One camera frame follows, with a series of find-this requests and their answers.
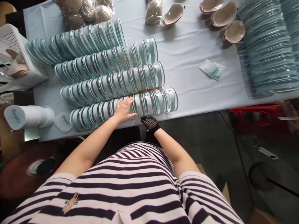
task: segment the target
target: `light blue tablecloth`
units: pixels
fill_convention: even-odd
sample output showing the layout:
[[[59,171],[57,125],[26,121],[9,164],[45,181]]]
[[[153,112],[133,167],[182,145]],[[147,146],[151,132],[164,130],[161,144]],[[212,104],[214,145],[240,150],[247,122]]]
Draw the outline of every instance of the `light blue tablecloth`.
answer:
[[[237,5],[240,0],[233,0]],[[163,88],[175,88],[179,107],[176,112],[157,116],[158,120],[166,120],[206,113],[216,110],[230,109],[260,103],[274,102],[282,99],[299,97],[299,91],[257,100],[250,99],[245,90],[241,66],[236,46],[224,47],[222,30],[209,26],[199,10],[200,1],[181,1],[186,6],[184,15],[171,29],[159,26],[145,26],[144,0],[114,0],[115,17],[120,18],[124,37],[127,43],[153,36],[157,41],[158,58],[165,70]],[[174,3],[163,0],[163,13]],[[27,38],[29,40],[50,37],[65,31],[63,18],[59,8],[52,0],[24,10]],[[226,66],[220,81],[210,79],[198,67],[206,59]],[[49,80],[34,88],[36,105],[49,105],[56,114],[71,111],[61,98],[60,89],[63,84],[56,77],[54,70],[47,69]],[[119,127],[141,124],[140,120],[122,123]],[[86,133],[61,133],[54,125],[39,130],[40,140],[48,141],[72,137]]]

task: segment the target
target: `teal stacked pads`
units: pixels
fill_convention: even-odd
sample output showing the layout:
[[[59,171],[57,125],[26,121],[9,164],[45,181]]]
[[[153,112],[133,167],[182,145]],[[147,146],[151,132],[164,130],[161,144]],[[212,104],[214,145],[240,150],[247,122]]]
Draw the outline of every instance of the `teal stacked pads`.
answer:
[[[245,0],[237,16],[246,27],[251,93],[260,96],[299,89],[291,38],[279,1]]]
[[[42,65],[54,65],[124,45],[121,22],[112,19],[54,37],[28,41],[26,50]]]
[[[280,0],[284,21],[292,41],[295,65],[299,73],[299,1]]]
[[[71,85],[157,61],[157,45],[155,39],[151,37],[57,64],[55,73],[64,84]]]
[[[60,95],[66,105],[71,108],[79,108],[141,91],[156,89],[163,86],[164,81],[162,64],[157,62],[65,86],[61,89]]]
[[[178,97],[173,88],[134,94],[129,97],[135,99],[131,104],[130,113],[137,113],[138,117],[165,114],[178,108]],[[72,127],[78,132],[98,128],[113,116],[118,100],[117,98],[73,110],[70,116]]]

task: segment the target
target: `red plastic stool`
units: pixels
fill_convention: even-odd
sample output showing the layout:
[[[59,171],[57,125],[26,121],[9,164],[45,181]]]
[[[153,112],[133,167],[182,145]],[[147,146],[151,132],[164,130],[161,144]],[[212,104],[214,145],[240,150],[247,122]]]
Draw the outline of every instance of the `red plastic stool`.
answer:
[[[231,109],[230,113],[232,125],[238,133],[252,132],[257,129],[289,132],[287,121],[278,119],[278,117],[285,117],[278,104],[239,107]]]

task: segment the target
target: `logo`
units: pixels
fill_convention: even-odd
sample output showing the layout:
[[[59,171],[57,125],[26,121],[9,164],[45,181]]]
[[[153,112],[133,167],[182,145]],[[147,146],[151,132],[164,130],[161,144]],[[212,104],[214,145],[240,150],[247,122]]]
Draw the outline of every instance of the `logo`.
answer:
[[[218,72],[219,71],[219,69],[215,69],[212,73],[211,73],[211,75],[213,75],[215,72]]]
[[[64,122],[69,126],[70,122],[65,118],[65,115],[62,115],[61,117],[64,120]]]
[[[19,117],[16,115],[16,110],[15,110],[15,109],[12,110],[12,114],[13,114],[13,116],[15,117],[17,123],[21,123]]]

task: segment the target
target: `hand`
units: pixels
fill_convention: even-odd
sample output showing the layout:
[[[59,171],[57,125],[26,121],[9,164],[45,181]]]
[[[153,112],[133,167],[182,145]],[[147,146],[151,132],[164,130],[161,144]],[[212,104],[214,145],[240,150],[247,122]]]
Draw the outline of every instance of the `hand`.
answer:
[[[146,129],[152,133],[155,133],[160,128],[157,120],[154,117],[142,117],[141,122],[144,124]]]
[[[125,98],[123,101],[118,100],[114,115],[112,116],[118,123],[129,120],[135,117],[137,113],[130,114],[130,106],[134,102],[134,98]]]

